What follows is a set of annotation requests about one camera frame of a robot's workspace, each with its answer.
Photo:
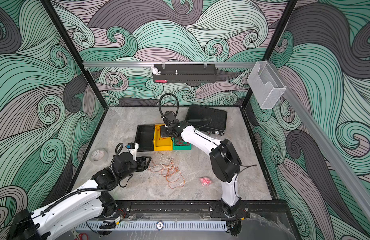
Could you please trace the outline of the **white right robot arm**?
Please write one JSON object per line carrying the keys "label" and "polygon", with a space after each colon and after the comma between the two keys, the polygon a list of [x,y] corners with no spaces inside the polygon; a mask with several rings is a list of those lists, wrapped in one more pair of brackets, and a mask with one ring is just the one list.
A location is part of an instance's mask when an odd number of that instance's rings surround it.
{"label": "white right robot arm", "polygon": [[163,121],[171,137],[190,143],[210,157],[213,173],[222,182],[222,202],[229,210],[235,209],[241,200],[237,180],[242,161],[232,142],[209,137],[186,121],[166,117]]}

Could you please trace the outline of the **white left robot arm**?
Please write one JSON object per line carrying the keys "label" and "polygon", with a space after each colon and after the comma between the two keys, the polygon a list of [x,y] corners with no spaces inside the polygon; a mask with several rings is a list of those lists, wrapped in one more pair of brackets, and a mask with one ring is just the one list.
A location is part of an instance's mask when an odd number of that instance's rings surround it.
{"label": "white left robot arm", "polygon": [[9,226],[7,240],[54,240],[68,230],[93,218],[111,218],[106,229],[115,228],[126,216],[110,192],[130,180],[135,172],[149,168],[151,157],[137,157],[138,145],[123,144],[116,147],[108,167],[94,174],[90,180],[53,203],[33,212],[23,210],[16,214]]}

